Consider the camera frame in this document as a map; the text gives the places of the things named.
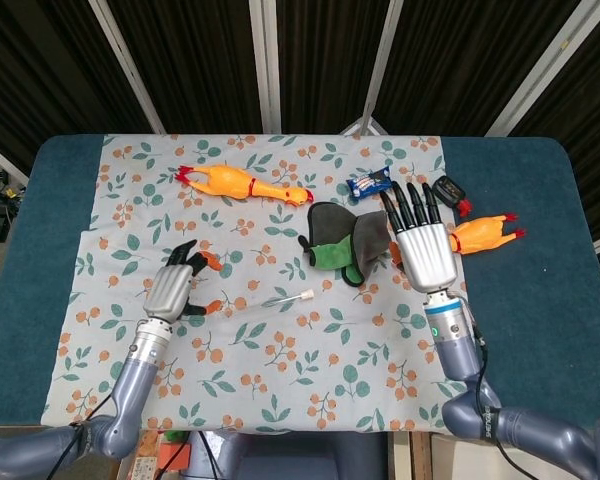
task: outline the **blue table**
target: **blue table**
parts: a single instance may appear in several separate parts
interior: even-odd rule
[[[55,362],[102,135],[38,153],[0,278],[0,425],[38,424]],[[443,138],[473,218],[515,212],[527,237],[463,258],[506,405],[591,427],[600,417],[600,272],[569,159],[543,138]],[[61,229],[55,219],[63,218]]]

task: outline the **rubber chicken head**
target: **rubber chicken head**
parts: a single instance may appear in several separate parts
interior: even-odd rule
[[[301,187],[289,187],[284,189],[285,203],[298,207],[303,203],[313,203],[313,193],[311,190]]]

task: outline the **oven mitt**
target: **oven mitt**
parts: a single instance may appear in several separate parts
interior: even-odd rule
[[[360,215],[351,235],[353,262],[342,270],[344,281],[352,287],[362,285],[371,273],[376,258],[389,248],[390,241],[385,212]]]
[[[307,217],[309,239],[301,235],[298,242],[309,253],[309,264],[319,270],[340,268],[347,284],[362,285],[375,259],[389,246],[385,212],[356,217],[340,205],[319,202]]]

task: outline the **cable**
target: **cable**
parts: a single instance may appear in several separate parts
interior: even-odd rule
[[[9,228],[11,228],[13,225],[11,224],[11,217],[9,216],[9,206],[8,205],[4,206],[4,213],[7,215],[7,221],[9,222]]]
[[[476,324],[476,322],[473,318],[473,314],[471,313],[471,309],[469,308],[467,299],[460,295],[458,295],[458,298],[460,298],[462,300],[462,302],[465,305],[465,308],[467,309],[467,312],[469,313],[469,317],[471,319],[471,324],[473,327],[473,335],[476,339],[476,343],[480,347],[480,352],[482,353],[482,366],[480,367],[480,372],[478,373],[478,382],[476,384],[476,406],[478,408],[478,414],[480,415],[480,419],[484,426],[484,423],[485,423],[485,418],[483,415],[484,407],[482,405],[482,400],[480,398],[480,392],[482,391],[482,381],[484,380],[484,374],[487,371],[487,364],[489,362],[489,349],[487,347],[487,342],[485,341],[484,336],[482,335],[482,332],[478,329],[478,325]],[[511,457],[509,457],[509,455],[507,455],[507,452],[504,451],[504,448],[502,447],[502,443],[500,443],[500,440],[497,437],[495,440],[496,440],[496,447],[498,447],[498,450],[500,450],[500,453],[502,454],[502,456],[504,457],[504,459],[507,461],[507,463],[509,465],[511,465],[513,468],[515,468],[518,472],[523,474],[525,477],[530,478],[531,480],[539,480],[538,477],[535,477],[532,474],[530,474],[529,472],[527,472],[524,468],[522,468],[520,465],[518,465],[516,462],[514,462],[511,459]]]
[[[85,421],[88,421],[91,417],[93,417],[93,415],[98,410],[100,410],[100,407],[102,407],[105,403],[107,403],[107,400],[109,400],[110,398],[111,398],[111,394],[107,395],[104,398],[104,400],[102,400],[98,404],[98,406],[96,408],[94,408],[89,415],[87,415],[87,418],[85,419]],[[60,468],[60,465],[62,465],[62,462],[65,459],[65,457],[69,454],[69,452],[71,451],[71,449],[73,448],[73,446],[76,444],[76,442],[78,440],[80,440],[80,437],[82,436],[82,432],[84,431],[84,424],[83,423],[80,423],[80,424],[70,423],[69,425],[71,425],[72,427],[73,426],[76,427],[76,430],[75,430],[75,432],[73,434],[73,438],[71,439],[71,442],[69,442],[69,445],[67,445],[67,447],[62,452],[62,455],[60,455],[60,458],[58,459],[58,461],[56,462],[56,464],[51,469],[51,472],[49,472],[49,475],[47,476],[47,480],[51,480],[53,478],[53,476],[56,474],[56,472]]]
[[[211,470],[213,471],[214,480],[218,480],[218,473],[216,472],[216,467],[214,464],[217,464],[216,457],[214,457],[213,452],[211,451],[211,447],[209,446],[209,442],[207,441],[207,436],[203,431],[198,430],[200,434],[200,438],[202,439],[202,443],[204,443],[204,449],[207,451],[207,456],[209,457],[209,463],[211,464]]]
[[[160,469],[160,473],[158,473],[158,476],[156,477],[156,480],[160,480],[162,478],[162,476],[166,473],[166,471],[169,470],[169,465],[171,465],[173,463],[173,461],[176,459],[176,457],[178,455],[180,455],[180,452],[182,451],[182,449],[184,448],[184,446],[187,443],[189,443],[189,437],[190,436],[191,436],[191,431],[188,431],[187,432],[187,438],[185,438],[184,442],[182,442],[182,445],[180,445],[180,448],[178,448],[178,450],[176,450],[176,453],[174,453],[173,455],[171,455],[171,458],[166,463],[166,465]]]

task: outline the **yellow chicken toy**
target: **yellow chicken toy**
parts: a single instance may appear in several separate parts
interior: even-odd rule
[[[207,175],[207,183],[189,180],[187,178],[189,173],[204,173]],[[306,202],[313,202],[313,194],[306,188],[278,187],[258,180],[240,168],[227,165],[208,167],[182,165],[175,179],[209,195],[226,195],[239,200],[247,197],[272,197],[296,207]]]
[[[498,248],[511,240],[524,237],[526,231],[518,228],[509,235],[503,235],[504,222],[518,219],[515,213],[505,213],[497,217],[482,217],[461,223],[449,235],[449,243],[454,252],[467,254]]]

